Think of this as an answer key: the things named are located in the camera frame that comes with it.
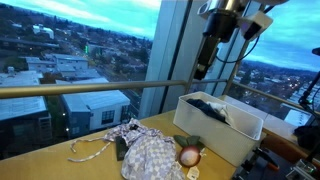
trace window frame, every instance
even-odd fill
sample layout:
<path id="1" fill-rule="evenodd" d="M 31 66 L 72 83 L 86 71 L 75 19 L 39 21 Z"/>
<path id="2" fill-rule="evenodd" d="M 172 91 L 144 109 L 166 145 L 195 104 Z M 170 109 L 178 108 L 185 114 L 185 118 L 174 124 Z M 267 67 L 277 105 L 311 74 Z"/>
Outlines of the window frame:
<path id="1" fill-rule="evenodd" d="M 113 123 L 114 115 L 115 115 L 115 110 L 103 111 L 101 113 L 101 125 Z"/>

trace black cable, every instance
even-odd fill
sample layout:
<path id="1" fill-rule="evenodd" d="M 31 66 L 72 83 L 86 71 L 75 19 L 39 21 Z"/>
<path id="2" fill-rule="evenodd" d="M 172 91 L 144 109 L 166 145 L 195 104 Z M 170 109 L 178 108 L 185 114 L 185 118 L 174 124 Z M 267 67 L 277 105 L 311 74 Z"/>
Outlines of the black cable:
<path id="1" fill-rule="evenodd" d="M 316 93 L 314 93 L 313 97 L 312 97 L 312 111 L 315 112 L 314 110 L 314 99 L 316 98 L 316 95 L 318 94 L 318 92 L 320 91 L 320 87 L 318 88 L 318 90 L 316 91 Z"/>
<path id="2" fill-rule="evenodd" d="M 259 42 L 259 39 L 260 39 L 260 36 L 257 37 L 256 42 L 254 43 L 254 45 L 252 46 L 252 48 L 250 49 L 250 51 L 247 52 L 247 54 L 245 54 L 245 55 L 244 55 L 242 58 L 240 58 L 240 59 L 237 59 L 237 60 L 235 60 L 235 61 L 224 61 L 224 60 L 220 59 L 218 56 L 216 56 L 216 58 L 217 58 L 218 61 L 221 61 L 221 62 L 223 62 L 223 63 L 237 63 L 237 62 L 243 60 L 244 58 L 246 58 L 246 57 L 254 50 L 254 48 L 256 47 L 256 45 L 257 45 L 258 42 Z"/>
<path id="3" fill-rule="evenodd" d="M 274 8 L 274 6 L 269 6 L 269 7 L 267 7 L 264 11 L 263 11 L 263 13 L 265 13 L 265 14 L 267 14 L 269 11 L 271 11 L 271 9 L 273 9 Z"/>

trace green object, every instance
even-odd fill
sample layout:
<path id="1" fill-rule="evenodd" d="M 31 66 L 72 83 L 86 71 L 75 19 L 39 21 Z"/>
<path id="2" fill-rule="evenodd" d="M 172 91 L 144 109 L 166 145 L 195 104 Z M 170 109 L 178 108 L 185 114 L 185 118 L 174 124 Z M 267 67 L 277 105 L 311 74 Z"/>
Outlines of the green object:
<path id="1" fill-rule="evenodd" d="M 182 147 L 187 147 L 188 146 L 188 141 L 187 138 L 181 135 L 174 135 L 173 139 Z"/>
<path id="2" fill-rule="evenodd" d="M 197 145 L 199 140 L 200 140 L 200 136 L 189 136 L 187 138 L 188 145 L 193 145 L 193 146 Z"/>
<path id="3" fill-rule="evenodd" d="M 199 151 L 201 151 L 205 145 L 200 142 L 200 136 L 189 136 L 189 137 L 184 137 L 181 135 L 174 135 L 173 139 L 182 147 L 187 147 L 187 146 L 196 146 Z"/>
<path id="4" fill-rule="evenodd" d="M 199 151 L 201 151 L 203 148 L 206 147 L 206 146 L 205 146 L 202 142 L 200 142 L 200 141 L 198 141 L 198 143 L 196 144 L 196 146 L 197 146 L 197 148 L 199 149 Z"/>

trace white building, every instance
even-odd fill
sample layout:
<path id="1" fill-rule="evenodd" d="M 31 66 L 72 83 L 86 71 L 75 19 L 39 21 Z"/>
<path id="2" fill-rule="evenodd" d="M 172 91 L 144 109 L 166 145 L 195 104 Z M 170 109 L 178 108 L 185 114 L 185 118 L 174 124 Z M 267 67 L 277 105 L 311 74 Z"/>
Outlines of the white building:
<path id="1" fill-rule="evenodd" d="M 35 71 L 0 73 L 0 88 L 39 85 Z M 0 151 L 18 154 L 35 150 L 33 144 L 52 139 L 51 115 L 43 96 L 0 99 Z"/>
<path id="2" fill-rule="evenodd" d="M 50 28 L 43 27 L 42 24 L 39 25 L 33 25 L 33 33 L 46 33 L 49 34 L 50 39 L 54 39 L 54 32 Z"/>
<path id="3" fill-rule="evenodd" d="M 52 60 L 58 64 L 68 64 L 75 70 L 88 69 L 88 60 L 81 56 L 72 56 L 67 54 L 51 54 Z"/>
<path id="4" fill-rule="evenodd" d="M 38 57 L 26 57 L 29 71 L 55 72 L 56 63 L 53 61 L 42 61 Z"/>
<path id="5" fill-rule="evenodd" d="M 56 82 L 57 84 L 108 83 L 105 78 Z M 119 90 L 65 94 L 62 95 L 62 99 L 69 119 L 67 125 L 71 138 L 119 125 L 128 119 L 130 100 Z"/>

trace rooftop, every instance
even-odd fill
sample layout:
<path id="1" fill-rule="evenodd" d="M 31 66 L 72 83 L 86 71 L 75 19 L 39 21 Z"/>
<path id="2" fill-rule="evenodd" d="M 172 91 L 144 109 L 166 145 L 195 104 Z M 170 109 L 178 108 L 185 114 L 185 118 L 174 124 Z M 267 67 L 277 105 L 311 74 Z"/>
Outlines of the rooftop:
<path id="1" fill-rule="evenodd" d="M 53 32 L 52 29 L 50 29 L 50 28 L 43 27 L 43 26 L 38 26 L 38 25 L 33 25 L 33 29 L 42 29 L 42 30 L 45 30 L 45 31 Z"/>
<path id="2" fill-rule="evenodd" d="M 26 61 L 28 64 L 56 64 L 52 61 L 42 61 L 38 57 L 26 57 Z"/>
<path id="3" fill-rule="evenodd" d="M 96 69 L 77 70 L 75 77 L 77 78 L 99 78 L 100 74 Z"/>
<path id="4" fill-rule="evenodd" d="M 36 71 L 17 72 L 13 77 L 0 73 L 0 88 L 39 85 L 39 78 L 42 74 Z M 43 96 L 0 99 L 0 109 L 0 121 L 47 110 Z"/>
<path id="5" fill-rule="evenodd" d="M 51 55 L 53 57 L 56 57 L 57 59 L 87 61 L 87 59 L 85 59 L 81 56 L 72 56 L 72 55 L 68 55 L 68 54 L 51 54 Z"/>
<path id="6" fill-rule="evenodd" d="M 57 64 L 57 69 L 60 72 L 75 72 L 76 70 L 74 69 L 73 66 L 70 64 Z"/>
<path id="7" fill-rule="evenodd" d="M 57 84 L 95 84 L 108 83 L 105 78 L 95 78 L 82 81 L 66 82 L 56 81 Z M 119 90 L 85 92 L 76 94 L 64 94 L 63 98 L 72 112 L 89 112 L 90 109 L 97 109 L 106 106 L 113 106 L 119 103 L 130 104 L 129 98 Z"/>

